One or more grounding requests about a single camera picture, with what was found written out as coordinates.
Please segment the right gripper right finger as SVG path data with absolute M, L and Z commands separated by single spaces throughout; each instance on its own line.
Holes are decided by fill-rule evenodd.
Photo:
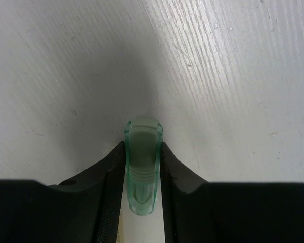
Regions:
M 210 242 L 206 180 L 180 162 L 162 142 L 160 178 L 166 242 Z

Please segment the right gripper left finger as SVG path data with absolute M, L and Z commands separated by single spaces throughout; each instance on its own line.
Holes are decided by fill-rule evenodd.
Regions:
M 116 242 L 125 171 L 120 142 L 102 160 L 50 185 L 54 202 L 49 242 Z

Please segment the green translucent tube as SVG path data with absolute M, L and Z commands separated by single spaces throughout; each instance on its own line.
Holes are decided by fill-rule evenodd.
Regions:
M 136 118 L 125 128 L 127 199 L 139 216 L 154 211 L 160 173 L 163 127 L 152 118 Z

